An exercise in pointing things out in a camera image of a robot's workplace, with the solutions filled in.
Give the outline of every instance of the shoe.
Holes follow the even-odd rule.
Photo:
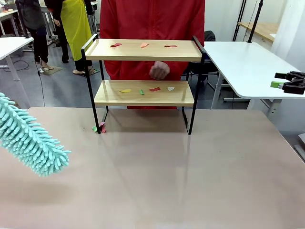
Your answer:
[[[53,67],[50,67],[45,61],[41,60],[41,66],[42,66],[42,70],[48,71],[48,70],[53,70]]]
[[[77,70],[73,70],[72,72],[75,75],[85,75],[85,72],[80,72],[80,71],[77,71]]]

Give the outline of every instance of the wooden shelf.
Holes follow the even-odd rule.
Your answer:
[[[149,91],[156,87],[161,90]],[[131,92],[120,92],[125,89]],[[108,106],[193,106],[194,98],[187,81],[104,80],[94,102]]]
[[[141,48],[142,43],[149,43]],[[110,47],[115,43],[121,46]],[[164,45],[177,45],[165,48]],[[184,61],[200,62],[201,52],[193,41],[96,39],[86,51],[92,61]]]

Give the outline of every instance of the green object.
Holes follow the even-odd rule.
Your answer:
[[[283,82],[272,81],[270,87],[279,88],[280,85],[284,84]]]
[[[26,110],[14,106],[0,93],[0,142],[14,157],[30,167],[39,176],[57,173],[69,164],[68,153],[40,127],[36,118]]]

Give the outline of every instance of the hand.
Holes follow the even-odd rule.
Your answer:
[[[61,23],[60,23],[60,21],[59,21],[59,20],[54,19],[54,23],[55,23],[55,25],[57,25],[58,27],[60,27],[60,26],[61,26]]]
[[[156,61],[152,66],[149,75],[156,80],[163,80],[170,73],[170,67],[161,61]]]

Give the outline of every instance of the cable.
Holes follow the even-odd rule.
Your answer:
[[[35,63],[35,66],[36,66],[36,69],[37,69],[37,74],[39,76],[40,83],[41,83],[41,92],[42,92],[42,98],[43,98],[43,107],[45,107],[46,104],[45,104],[45,101],[44,101],[44,92],[43,92],[42,80],[41,80],[40,71],[38,70],[37,63],[35,61],[35,51],[34,51],[34,47],[33,46],[32,46],[32,50],[33,50],[33,53],[34,53],[34,63]]]
[[[19,60],[17,60],[17,61],[14,61],[13,62],[13,64],[14,63],[17,63],[17,62],[24,62],[24,63],[26,63],[26,67],[24,67],[24,68],[21,68],[21,69],[17,69],[16,71],[18,72],[18,71],[21,71],[21,70],[27,70],[28,68],[29,68],[29,64],[26,62],[26,61],[23,61],[21,58],[19,59]],[[5,68],[3,69],[5,72],[7,72],[7,73],[10,73],[10,70],[5,70]]]
[[[256,0],[256,3],[255,3],[255,6],[254,6],[254,9],[253,9],[253,13],[252,13],[251,19],[250,19],[250,21],[249,21],[249,24],[248,24],[248,27],[247,27],[247,29],[246,29],[246,32],[244,33],[244,38],[246,37],[246,34],[247,34],[247,32],[248,32],[248,29],[249,29],[249,26],[250,26],[252,17],[253,17],[254,12],[255,12],[255,8],[256,8],[257,2],[258,2],[258,0]]]

